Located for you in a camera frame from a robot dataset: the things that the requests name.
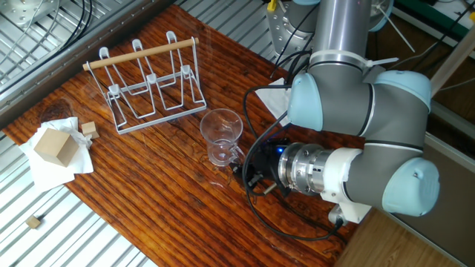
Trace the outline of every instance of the white paper towel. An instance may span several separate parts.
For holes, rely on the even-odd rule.
[[[284,78],[280,78],[271,83],[271,85],[283,84]],[[256,91],[256,94],[276,119],[284,114],[289,107],[290,89],[259,89]],[[290,121],[287,117],[281,121],[282,126],[287,125],[288,123],[290,123]]]
[[[88,151],[92,144],[91,136],[84,137],[78,132],[77,123],[76,117],[43,122],[36,133],[25,144],[20,145],[20,149],[30,160],[31,176],[37,191],[47,191],[70,182],[74,180],[74,174],[89,174],[94,171]],[[34,151],[47,128],[70,134],[79,145],[68,167],[46,162]]]

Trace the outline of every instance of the wooden table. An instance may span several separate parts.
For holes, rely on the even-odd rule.
[[[335,267],[457,267],[445,255],[373,209],[358,227]]]
[[[179,7],[171,6],[137,29],[111,49],[111,55],[131,52],[135,38],[145,48],[164,45],[167,30],[173,30],[180,40],[200,39],[200,79],[209,110],[228,108],[244,120],[245,90],[270,83],[273,64]],[[183,52],[185,62],[190,62],[190,55]],[[159,75],[169,65],[166,57],[152,62]],[[119,66],[126,79],[140,79],[137,62],[127,64]],[[277,77],[284,74],[279,70]],[[98,77],[108,83],[104,74]],[[173,93],[166,97],[176,102]],[[141,96],[134,103],[147,101]],[[90,150],[94,172],[76,175],[66,186],[159,266],[332,266],[356,225],[349,224],[336,236],[313,243],[280,237],[266,229],[250,211],[243,186],[231,170],[208,161],[199,130],[206,112],[121,136],[91,75],[81,72],[4,132],[21,144],[41,122],[69,116],[77,116],[79,124],[95,121],[101,137]],[[249,97],[249,113],[258,133],[275,121],[256,96]],[[294,142],[315,142],[326,148],[363,145],[355,137],[301,128],[288,134]],[[245,125],[240,146],[246,151],[253,142]],[[268,222],[290,234],[317,237],[333,227],[327,219],[333,204],[320,197],[291,194],[283,199],[273,192],[255,202]]]

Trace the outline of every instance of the drying rack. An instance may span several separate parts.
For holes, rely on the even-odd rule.
[[[115,56],[115,57],[110,57],[108,48],[102,47],[99,50],[99,57],[101,60],[98,60],[95,62],[86,62],[82,66],[84,70],[89,70],[92,76],[94,77],[94,80],[96,81],[101,94],[104,96],[106,103],[111,109],[112,116],[114,118],[114,123],[116,125],[116,129],[119,134],[126,134],[131,131],[139,130],[148,126],[162,123],[162,122],[167,122],[171,119],[177,119],[177,118],[180,118],[181,116],[186,116],[192,113],[196,113],[198,111],[204,111],[206,109],[206,100],[204,99],[203,92],[201,91],[200,74],[198,71],[198,60],[197,60],[197,53],[196,53],[196,45],[199,44],[198,38],[191,37],[188,40],[178,42],[176,35],[172,31],[167,32],[166,37],[168,39],[168,44],[159,46],[159,47],[150,48],[147,50],[143,50],[142,42],[139,39],[135,39],[132,41],[132,47],[134,48],[133,53],[127,53],[127,54],[124,54],[121,56]],[[185,47],[192,47],[194,70],[191,69],[190,65],[183,64],[180,49],[185,48]],[[180,71],[175,70],[174,55],[173,55],[174,50],[176,50],[178,53],[178,58],[180,60]],[[170,73],[169,75],[166,75],[166,76],[159,77],[153,71],[148,57],[157,55],[159,53],[166,53],[166,52],[170,53],[171,69],[173,70],[172,71],[173,73]],[[147,67],[151,72],[148,75],[145,74],[144,68],[142,67],[142,63],[140,61],[141,58],[145,59]],[[117,69],[116,64],[119,64],[121,62],[132,61],[132,60],[137,60],[140,72],[142,74],[143,82],[139,82],[133,85],[128,85],[123,79],[119,70]],[[104,91],[102,89],[99,81],[96,78],[96,75],[94,74],[94,69],[99,69],[101,67],[105,69],[105,72],[107,73],[107,76],[110,81],[110,85],[108,86],[107,91]],[[117,79],[114,80],[113,76],[111,75],[112,70],[109,70],[110,67],[112,67],[112,70],[116,72],[117,76],[119,77],[119,81],[117,81]],[[163,89],[177,84],[178,78],[180,79],[180,84],[181,84],[181,103],[174,106],[167,106],[163,98]],[[161,82],[166,82],[166,83],[164,85],[159,85],[159,83]],[[179,113],[173,113],[171,115],[164,116],[162,118],[151,120],[151,121],[147,121],[145,119],[157,113],[157,109],[155,107],[155,101],[154,101],[154,91],[158,92],[159,97],[161,99],[161,104],[163,106],[163,110],[165,112],[172,111],[178,108],[183,108],[185,104],[185,98],[184,98],[185,86],[184,85],[186,82],[189,82],[192,102],[194,104],[199,104],[200,105],[199,107],[181,111]],[[199,93],[199,98],[195,96],[195,92],[194,92],[195,90]],[[132,105],[131,101],[129,101],[127,97],[127,95],[136,96],[139,94],[146,94],[147,96],[150,97],[151,99],[150,113],[139,115],[136,109],[134,108],[134,106]],[[120,103],[119,103],[120,99],[123,99],[123,102],[131,110],[135,118],[140,121],[138,125],[130,126],[126,128],[128,121],[125,118],[125,114],[122,108],[120,107]],[[122,118],[119,118],[119,120],[116,118],[116,114],[114,112],[114,106],[117,107],[117,110],[119,111],[119,114],[122,117]]]

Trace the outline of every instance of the white wire rack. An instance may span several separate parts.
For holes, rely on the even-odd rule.
[[[85,70],[89,70],[91,72],[101,94],[104,96],[106,103],[111,109],[114,118],[114,124],[116,125],[116,129],[119,134],[126,134],[131,131],[139,130],[151,125],[156,125],[161,122],[167,122],[171,119],[177,119],[181,116],[189,115],[206,109],[206,100],[204,99],[203,92],[201,91],[200,74],[198,71],[196,52],[198,39],[192,37],[189,40],[178,42],[176,35],[172,31],[167,32],[166,37],[168,39],[168,45],[147,50],[143,50],[142,42],[139,39],[135,39],[132,42],[134,53],[116,57],[110,57],[108,48],[102,47],[99,50],[99,57],[101,60],[91,63],[86,62],[86,64],[83,65]],[[194,70],[191,69],[190,65],[183,64],[183,59],[180,52],[180,48],[189,46],[191,46],[193,51]],[[180,61],[180,71],[176,71],[175,69],[174,50],[176,50],[178,54],[178,59]],[[169,75],[158,76],[154,72],[148,57],[165,52],[170,53],[172,71]],[[145,59],[149,74],[145,73],[145,68],[140,61],[141,58]],[[116,64],[134,60],[137,60],[137,64],[142,75],[142,82],[130,85],[126,82]],[[107,90],[103,89],[96,77],[96,74],[94,73],[94,69],[101,67],[105,69],[108,80],[110,81],[110,85],[108,85]],[[178,79],[180,79],[180,100],[178,100],[176,105],[167,105],[164,97],[164,91],[165,89],[177,90]],[[189,104],[194,106],[197,105],[197,107],[186,109],[185,95],[187,93],[191,94],[192,103]],[[134,103],[129,99],[132,96],[137,96],[140,94],[143,94],[146,99],[149,98],[151,103],[150,112],[143,115],[140,115],[140,112],[137,110],[137,106],[134,105]],[[157,110],[159,110],[159,107],[155,105],[157,97],[160,98],[161,106],[163,107],[163,116],[158,119],[153,119],[153,116],[156,116]],[[136,125],[131,125],[129,123],[125,115],[125,110],[121,108],[121,103],[122,105],[125,104],[128,110],[133,114],[133,117],[138,120],[138,124],[136,122],[134,122]]]

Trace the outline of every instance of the metal grate floor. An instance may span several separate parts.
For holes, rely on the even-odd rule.
[[[0,266],[156,265],[65,186],[36,192],[28,158],[0,132]]]
[[[265,59],[277,60],[261,0],[177,0],[175,4]]]
[[[118,0],[93,0],[91,25],[102,22],[105,14],[118,10],[121,4]],[[89,4],[85,9],[87,17]],[[9,81],[22,77],[36,62],[52,56],[74,32],[81,13],[82,1],[62,0],[58,10],[40,18],[26,31],[0,14],[0,93],[8,88]]]

